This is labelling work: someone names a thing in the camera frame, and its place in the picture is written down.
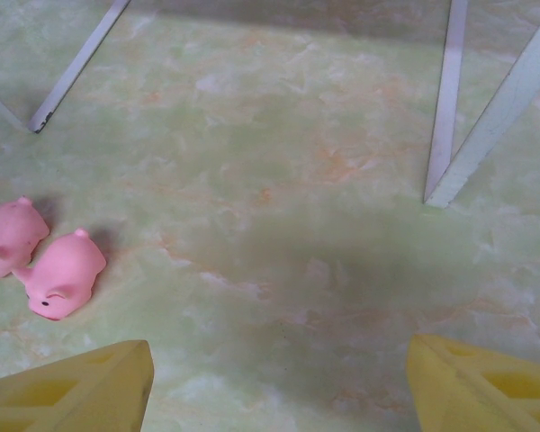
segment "floor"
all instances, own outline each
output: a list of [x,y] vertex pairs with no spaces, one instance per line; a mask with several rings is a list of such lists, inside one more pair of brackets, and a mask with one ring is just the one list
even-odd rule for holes
[[[109,4],[0,2],[17,115]],[[132,0],[41,134],[0,117],[0,203],[109,259],[60,322],[0,281],[0,376],[144,338],[144,432],[417,431],[413,333],[540,362],[540,95],[448,210],[420,203],[448,7]],[[539,23],[471,2],[456,145]]]

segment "white metal rod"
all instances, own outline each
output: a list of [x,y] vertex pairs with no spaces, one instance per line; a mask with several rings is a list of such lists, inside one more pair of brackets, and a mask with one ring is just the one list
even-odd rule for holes
[[540,90],[540,27],[466,137],[426,203],[446,207]]
[[434,191],[438,180],[450,165],[452,158],[467,10],[468,0],[452,0],[446,31],[434,132],[432,133],[426,191],[424,193],[425,200]]
[[60,80],[54,85],[54,88],[46,97],[38,111],[28,121],[28,129],[39,133],[46,125],[50,116],[54,113],[70,87],[77,80],[78,76],[88,63],[88,60],[94,55],[114,23],[118,20],[126,6],[131,0],[115,0],[110,9],[100,21],[96,29],[90,35],[88,40],[82,46],[70,66],[66,69]]
[[22,123],[18,117],[15,116],[15,114],[8,109],[6,105],[4,105],[0,101],[0,113],[4,116],[4,118],[12,124],[18,131],[28,132],[29,130],[24,126],[24,123]]

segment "pink toy pig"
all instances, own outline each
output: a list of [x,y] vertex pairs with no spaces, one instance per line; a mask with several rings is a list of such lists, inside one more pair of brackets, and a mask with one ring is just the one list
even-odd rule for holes
[[32,251],[50,230],[32,201],[22,196],[0,205],[0,279],[16,267],[27,266]]
[[31,311],[58,321],[90,300],[95,278],[105,267],[102,252],[79,228],[54,240],[34,268],[13,274],[26,287]]

